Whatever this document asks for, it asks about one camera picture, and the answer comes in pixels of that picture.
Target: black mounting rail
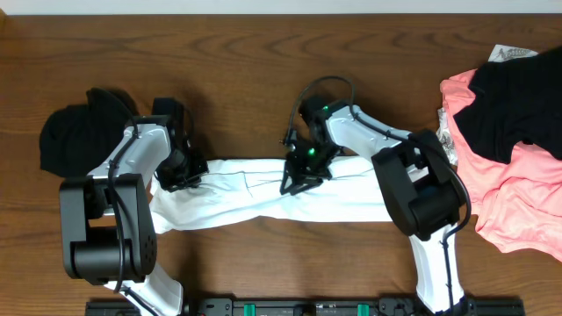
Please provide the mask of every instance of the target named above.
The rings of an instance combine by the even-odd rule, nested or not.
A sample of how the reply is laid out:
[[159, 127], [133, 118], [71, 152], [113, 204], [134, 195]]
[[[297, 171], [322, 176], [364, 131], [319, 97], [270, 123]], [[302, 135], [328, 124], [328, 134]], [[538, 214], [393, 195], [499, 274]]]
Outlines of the black mounting rail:
[[[430, 316], [421, 302], [412, 298], [379, 298], [358, 301], [264, 301], [209, 298], [184, 308], [185, 316]], [[520, 299], [462, 300], [457, 316], [525, 316]], [[138, 309], [126, 301], [89, 302], [86, 316], [138, 316]]]

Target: wood grain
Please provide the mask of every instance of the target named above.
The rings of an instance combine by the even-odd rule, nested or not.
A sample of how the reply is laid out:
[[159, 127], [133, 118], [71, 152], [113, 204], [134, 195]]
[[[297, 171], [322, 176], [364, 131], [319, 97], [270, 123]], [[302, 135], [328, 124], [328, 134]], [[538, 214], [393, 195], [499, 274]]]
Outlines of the wood grain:
[[[387, 124], [435, 129], [444, 78], [477, 67], [496, 43], [560, 45], [561, 25], [555, 15], [11, 17], [0, 36], [0, 314], [77, 315], [112, 297], [64, 273], [61, 179], [39, 169], [48, 115], [92, 86], [128, 91], [145, 114], [154, 97], [185, 102], [209, 158], [282, 157], [292, 102], [318, 76], [351, 77], [358, 103]], [[521, 296], [528, 315], [562, 314], [560, 262], [500, 254], [474, 220], [458, 236], [465, 289]], [[166, 233], [159, 251], [193, 296], [374, 297], [416, 283], [392, 224], [255, 219]]]

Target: black t-shirt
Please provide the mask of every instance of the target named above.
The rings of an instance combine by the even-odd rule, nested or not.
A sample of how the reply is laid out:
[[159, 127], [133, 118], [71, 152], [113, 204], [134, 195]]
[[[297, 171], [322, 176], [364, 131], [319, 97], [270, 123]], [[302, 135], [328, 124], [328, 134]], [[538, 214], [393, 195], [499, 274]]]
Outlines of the black t-shirt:
[[523, 141], [562, 160], [562, 47], [488, 62], [469, 89], [476, 99], [454, 119], [474, 153], [510, 163], [514, 145]]
[[89, 90], [88, 104], [69, 105], [51, 114], [40, 135], [40, 163], [57, 176], [86, 176], [123, 139], [133, 105], [113, 92]]

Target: black cable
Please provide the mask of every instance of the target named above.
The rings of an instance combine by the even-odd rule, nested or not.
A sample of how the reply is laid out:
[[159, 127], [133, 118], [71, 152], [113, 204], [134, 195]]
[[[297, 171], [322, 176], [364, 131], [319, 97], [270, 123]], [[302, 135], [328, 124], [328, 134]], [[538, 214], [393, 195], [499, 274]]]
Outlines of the black cable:
[[[113, 96], [113, 94], [109, 91], [106, 90], [102, 90], [108, 94], [111, 94]], [[121, 285], [123, 284], [123, 278], [124, 278], [124, 274], [125, 274], [125, 259], [126, 259], [126, 254], [125, 254], [125, 235], [123, 233], [123, 220], [121, 218], [121, 211], [119, 209], [119, 201], [121, 200], [121, 197], [119, 196], [119, 194], [117, 193], [117, 191], [115, 190], [115, 185], [113, 183], [113, 174], [115, 173], [115, 169], [119, 167], [119, 161], [121, 160], [121, 158], [123, 157], [123, 154], [125, 154], [125, 152], [127, 151], [127, 149], [133, 144], [133, 142], [139, 138], [139, 127], [137, 126], [136, 121], [134, 120], [133, 114], [131, 113], [131, 111], [129, 110], [129, 108], [127, 108], [120, 99], [119, 100], [119, 104], [121, 104], [123, 106], [123, 109], [125, 110], [127, 116], [129, 117], [129, 119], [131, 120], [131, 124], [133, 125], [133, 135], [131, 137], [131, 139], [129, 139], [125, 145], [117, 152], [117, 154], [113, 157], [113, 159], [110, 160], [109, 162], [109, 171], [107, 172], [107, 189], [109, 191], [109, 197], [110, 197], [110, 201], [112, 202], [112, 208], [113, 208], [113, 213], [115, 214], [115, 224], [116, 224], [116, 228], [117, 228], [117, 239], [119, 242], [119, 275], [117, 278], [117, 283], [115, 284], [115, 289], [113, 290], [113, 293], [118, 293], [119, 290], [121, 289]], [[123, 209], [123, 212], [125, 212], [125, 214], [127, 214], [127, 209], [124, 203], [121, 203], [121, 208]]]
[[287, 128], [287, 135], [285, 136], [285, 142], [284, 144], [287, 144], [289, 141], [289, 138], [291, 137], [291, 131], [292, 131], [292, 121], [295, 118], [295, 113], [297, 112], [297, 108], [299, 107], [299, 105], [302, 103], [303, 98], [305, 97], [306, 93], [308, 93], [308, 91], [313, 88], [314, 86], [316, 86], [318, 83], [321, 83], [323, 81], [326, 80], [339, 80], [342, 82], [347, 83], [350, 87], [351, 87], [351, 99], [349, 100], [350, 104], [353, 104], [353, 102], [355, 101], [355, 84], [353, 84], [353, 82], [346, 78], [346, 77], [342, 77], [340, 75], [325, 75], [323, 77], [320, 77], [316, 80], [314, 80], [313, 82], [309, 83], [299, 94], [299, 97], [297, 97], [297, 100], [295, 100], [294, 105], [292, 106], [292, 110], [291, 110], [291, 116], [289, 117], [289, 128]]
[[152, 315], [158, 316], [158, 314], [150, 306], [148, 306], [148, 304], [145, 303], [142, 298], [139, 298], [139, 296], [133, 290], [131, 290], [131, 288], [125, 288], [123, 290], [123, 294], [125, 296], [130, 296], [135, 302], [139, 303], [142, 308], [150, 312]]
[[453, 289], [452, 289], [452, 283], [451, 283], [451, 277], [450, 277], [450, 264], [449, 264], [449, 243], [447, 242], [447, 240], [449, 239], [449, 237], [451, 237], [453, 234], [459, 232], [461, 229], [463, 229], [468, 222], [471, 219], [471, 215], [472, 215], [472, 203], [471, 203], [471, 198], [470, 195], [468, 194], [468, 190], [466, 189], [465, 184], [460, 180], [460, 177], [458, 176], [457, 172], [455, 172], [450, 166], [449, 169], [451, 170], [451, 174], [455, 177], [455, 180], [457, 180], [458, 183], [460, 183], [461, 185], [461, 189], [463, 190], [463, 193], [466, 196], [466, 215], [465, 218], [463, 219], [463, 221], [460, 223], [460, 225], [458, 225], [457, 227], [451, 229], [448, 233], [446, 233], [443, 237], [443, 251], [445, 253], [445, 268], [447, 270], [447, 287], [449, 288], [449, 306], [450, 306], [450, 314], [454, 315], [455, 314], [455, 310], [454, 310], [454, 304], [453, 304]]

